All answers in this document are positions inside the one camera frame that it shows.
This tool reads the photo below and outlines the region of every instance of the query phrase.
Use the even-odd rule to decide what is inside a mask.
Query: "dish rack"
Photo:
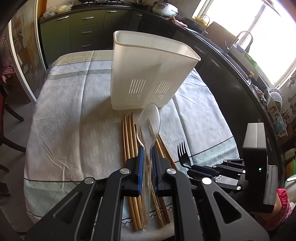
[[[152,34],[114,32],[111,104],[114,110],[164,107],[200,57],[188,45]]]
[[[282,126],[283,126],[283,131],[278,133],[278,136],[279,137],[287,136],[288,133],[287,133],[286,125],[283,121],[283,118],[282,118],[273,98],[271,97],[270,92],[268,90],[266,90],[265,94],[266,94],[267,110],[271,115],[274,125],[277,123],[278,120],[280,120],[280,122],[282,123]]]

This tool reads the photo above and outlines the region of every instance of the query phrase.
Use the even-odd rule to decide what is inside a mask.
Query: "white appliance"
[[[177,15],[178,8],[169,3],[157,3],[153,7],[152,11],[161,16],[171,17]]]

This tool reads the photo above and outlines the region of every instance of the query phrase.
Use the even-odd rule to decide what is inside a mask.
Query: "tile floor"
[[[24,121],[15,119],[6,110],[4,112],[5,137],[24,147],[27,146],[34,108],[34,104],[27,102],[27,98],[19,94],[19,89],[13,89],[7,103]],[[0,170],[0,181],[7,184],[11,194],[11,197],[1,198],[0,208],[15,231],[26,232],[33,222],[27,215],[24,198],[25,154],[3,144],[0,146],[0,164],[9,169],[9,173]]]

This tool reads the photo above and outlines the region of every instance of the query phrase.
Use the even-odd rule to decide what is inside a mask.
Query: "clear plastic spoon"
[[[154,103],[150,103],[142,110],[138,120],[137,139],[141,146],[144,147],[144,164],[143,164],[143,182],[142,182],[142,214],[141,223],[144,231],[147,231],[149,225],[150,211],[150,191],[151,191],[151,148],[153,147],[158,136],[160,128],[160,116],[158,108]]]

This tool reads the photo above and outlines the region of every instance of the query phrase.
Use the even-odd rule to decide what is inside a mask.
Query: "tablecloth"
[[[110,101],[112,50],[71,53],[57,59],[42,87],[32,118],[24,172],[27,213],[42,218],[88,176],[108,177],[123,166],[121,120]],[[132,110],[137,122],[141,110]],[[160,112],[160,135],[178,168],[177,145],[185,141],[192,162],[212,166],[239,157],[233,135],[209,88],[195,69]],[[151,205],[149,230],[132,230],[127,201],[121,240],[163,240],[171,223],[159,228]]]

